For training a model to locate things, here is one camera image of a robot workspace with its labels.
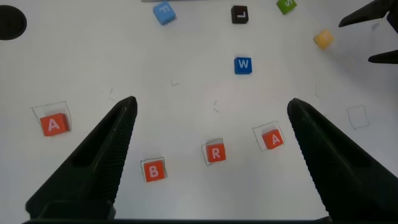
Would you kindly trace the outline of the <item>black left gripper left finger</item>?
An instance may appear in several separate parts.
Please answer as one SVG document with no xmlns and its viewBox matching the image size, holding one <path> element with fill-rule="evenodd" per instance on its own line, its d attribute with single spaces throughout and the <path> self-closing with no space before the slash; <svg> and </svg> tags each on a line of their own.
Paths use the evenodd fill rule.
<svg viewBox="0 0 398 224">
<path fill-rule="evenodd" d="M 33 220 L 111 220 L 137 116 L 137 100 L 118 103 L 27 201 Z"/>
</svg>

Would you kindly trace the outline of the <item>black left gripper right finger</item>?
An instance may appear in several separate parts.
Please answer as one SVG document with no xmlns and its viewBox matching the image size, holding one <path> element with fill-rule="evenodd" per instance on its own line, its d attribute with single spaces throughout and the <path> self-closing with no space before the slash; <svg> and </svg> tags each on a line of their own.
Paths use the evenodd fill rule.
<svg viewBox="0 0 398 224">
<path fill-rule="evenodd" d="M 397 221 L 397 177 L 312 105 L 287 114 L 313 183 L 333 222 Z"/>
</svg>

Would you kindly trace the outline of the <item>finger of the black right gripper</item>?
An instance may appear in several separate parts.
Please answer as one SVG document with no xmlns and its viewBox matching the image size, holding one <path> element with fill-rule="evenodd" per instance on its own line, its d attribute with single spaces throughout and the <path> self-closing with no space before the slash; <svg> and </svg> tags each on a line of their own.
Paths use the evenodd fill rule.
<svg viewBox="0 0 398 224">
<path fill-rule="evenodd" d="M 368 61 L 371 63 L 398 64 L 398 50 L 370 56 Z"/>
<path fill-rule="evenodd" d="M 397 0 L 373 0 L 344 17 L 338 27 L 381 19 L 385 16 L 387 16 L 388 23 L 397 32 Z"/>
</svg>

